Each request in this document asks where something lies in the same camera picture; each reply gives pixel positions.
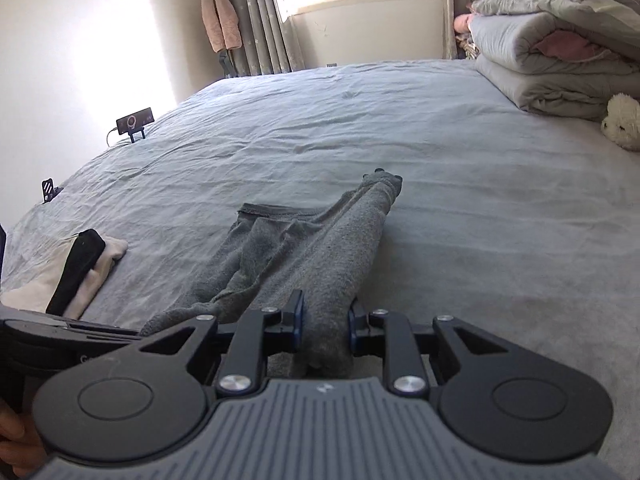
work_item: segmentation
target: bed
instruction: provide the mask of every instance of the bed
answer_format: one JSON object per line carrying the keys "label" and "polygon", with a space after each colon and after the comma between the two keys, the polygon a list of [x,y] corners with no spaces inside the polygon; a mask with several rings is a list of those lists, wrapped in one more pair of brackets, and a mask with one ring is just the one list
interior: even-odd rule
{"label": "bed", "polygon": [[95,228],[129,252],[83,319],[138,328],[180,297],[242,202],[328,205],[380,166],[404,184],[364,305],[453,314],[596,377],[616,409],[601,455],[637,477],[639,156],[596,123],[518,110],[473,62],[222,80],[27,213],[2,286]]}

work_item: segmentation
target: gray pants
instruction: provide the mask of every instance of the gray pants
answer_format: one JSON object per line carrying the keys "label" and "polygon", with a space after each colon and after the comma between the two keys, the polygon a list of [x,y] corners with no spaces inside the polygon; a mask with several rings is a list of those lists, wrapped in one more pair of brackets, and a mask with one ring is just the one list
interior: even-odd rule
{"label": "gray pants", "polygon": [[348,310],[369,273],[402,178],[383,170],[324,209],[244,204],[228,236],[180,303],[142,329],[149,335],[198,314],[235,322],[248,308],[281,308],[305,293],[302,350],[269,359],[271,376],[300,377],[311,366],[346,377]]}

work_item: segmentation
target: silver screw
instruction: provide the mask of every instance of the silver screw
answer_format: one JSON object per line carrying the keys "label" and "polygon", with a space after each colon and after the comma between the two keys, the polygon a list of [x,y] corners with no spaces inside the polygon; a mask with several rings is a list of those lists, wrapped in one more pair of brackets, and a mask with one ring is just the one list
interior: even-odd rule
{"label": "silver screw", "polygon": [[415,375],[404,375],[394,381],[394,388],[406,394],[417,393],[423,390],[426,385],[427,383],[424,382],[424,379]]}
{"label": "silver screw", "polygon": [[251,386],[251,379],[244,375],[225,375],[220,379],[220,388],[230,392],[242,392]]}

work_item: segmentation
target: white wall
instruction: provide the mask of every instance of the white wall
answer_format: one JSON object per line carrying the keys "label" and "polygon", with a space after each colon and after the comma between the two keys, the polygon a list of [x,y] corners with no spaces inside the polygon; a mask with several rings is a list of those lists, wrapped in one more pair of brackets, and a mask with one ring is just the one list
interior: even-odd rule
{"label": "white wall", "polygon": [[200,0],[0,0],[0,222],[105,150],[117,118],[221,77]]}
{"label": "white wall", "polygon": [[308,68],[442,57],[442,0],[338,0],[292,19]]}

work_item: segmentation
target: white logo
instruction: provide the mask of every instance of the white logo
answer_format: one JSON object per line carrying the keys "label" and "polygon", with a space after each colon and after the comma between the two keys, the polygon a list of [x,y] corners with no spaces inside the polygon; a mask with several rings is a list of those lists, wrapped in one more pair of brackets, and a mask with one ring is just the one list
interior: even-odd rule
{"label": "white logo", "polygon": [[331,386],[329,383],[324,383],[321,386],[318,386],[316,390],[318,390],[321,394],[327,394],[331,390],[335,390],[335,388]]}

